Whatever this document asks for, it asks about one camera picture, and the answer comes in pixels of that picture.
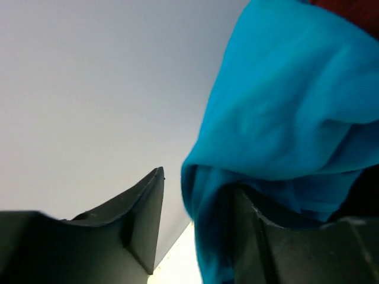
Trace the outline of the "blue t shirt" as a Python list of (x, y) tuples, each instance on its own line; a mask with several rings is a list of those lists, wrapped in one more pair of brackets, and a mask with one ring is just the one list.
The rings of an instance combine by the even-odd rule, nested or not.
[(308, 1), (250, 1), (181, 169), (204, 283), (233, 283), (229, 185), (325, 222), (378, 165), (378, 41)]

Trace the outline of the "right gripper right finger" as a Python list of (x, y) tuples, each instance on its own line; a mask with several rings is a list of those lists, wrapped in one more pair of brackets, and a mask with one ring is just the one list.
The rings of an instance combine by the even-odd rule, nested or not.
[(378, 283), (378, 218), (317, 222), (239, 186), (232, 225), (235, 283)]

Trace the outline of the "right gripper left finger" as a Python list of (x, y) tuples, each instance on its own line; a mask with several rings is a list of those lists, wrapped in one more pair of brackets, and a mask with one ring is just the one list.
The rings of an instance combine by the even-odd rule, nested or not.
[(1, 282), (146, 283), (155, 268), (164, 191), (162, 167), (76, 216), (1, 212)]

